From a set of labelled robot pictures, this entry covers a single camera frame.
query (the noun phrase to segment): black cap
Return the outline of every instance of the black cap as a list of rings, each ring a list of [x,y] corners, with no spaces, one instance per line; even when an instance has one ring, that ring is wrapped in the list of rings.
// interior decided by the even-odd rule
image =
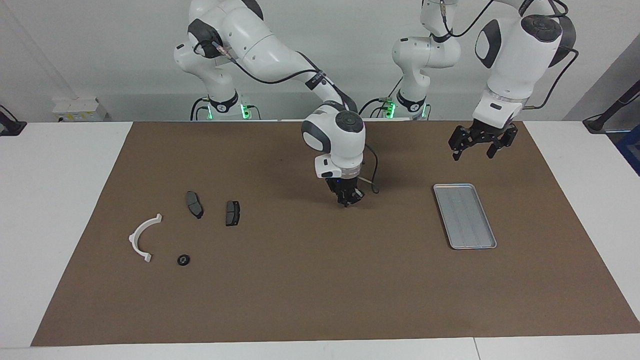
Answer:
[[[178,265],[180,266],[187,266],[190,261],[191,261],[191,257],[189,257],[186,254],[180,255],[178,257]]]
[[[540,42],[554,42],[562,35],[562,26],[545,15],[529,15],[520,23],[524,31]]]
[[[364,129],[364,123],[360,115],[353,111],[340,111],[335,116],[335,124],[348,133],[359,133]]]

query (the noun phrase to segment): white table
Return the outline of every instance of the white table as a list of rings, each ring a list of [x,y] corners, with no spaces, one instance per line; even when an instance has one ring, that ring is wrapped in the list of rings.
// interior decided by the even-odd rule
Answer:
[[[579,122],[526,126],[640,315],[640,177]],[[29,124],[0,138],[0,359],[640,359],[640,334],[28,348],[130,128]]]

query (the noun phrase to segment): white curved bracket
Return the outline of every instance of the white curved bracket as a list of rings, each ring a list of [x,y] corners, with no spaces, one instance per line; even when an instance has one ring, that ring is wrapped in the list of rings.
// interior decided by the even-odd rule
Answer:
[[[151,225],[159,224],[161,221],[162,221],[162,215],[158,214],[155,218],[149,219],[143,222],[142,224],[140,224],[140,226],[138,226],[136,231],[133,232],[133,234],[129,235],[129,241],[133,246],[133,250],[135,250],[140,256],[144,257],[147,263],[151,261],[151,254],[149,254],[148,252],[140,251],[140,249],[138,248],[138,239],[140,238],[140,234],[142,234],[144,230],[147,230],[147,228],[150,227]]]

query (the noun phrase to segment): electrical socket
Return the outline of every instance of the electrical socket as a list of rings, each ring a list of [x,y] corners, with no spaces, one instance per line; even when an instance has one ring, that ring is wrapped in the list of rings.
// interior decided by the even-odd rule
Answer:
[[[104,121],[107,111],[95,97],[80,99],[54,99],[53,114],[56,121]]]

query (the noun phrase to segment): brown paper mat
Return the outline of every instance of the brown paper mat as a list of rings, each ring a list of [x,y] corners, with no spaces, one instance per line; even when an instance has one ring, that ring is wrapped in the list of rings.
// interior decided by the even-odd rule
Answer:
[[[344,209],[300,124],[136,123],[32,345],[640,332],[518,126],[494,160],[478,146],[455,163],[452,122],[369,123],[381,193],[362,184]],[[460,182],[476,186],[497,249],[449,248],[432,186]],[[238,227],[225,227],[228,200]],[[127,237],[156,213],[146,263]]]

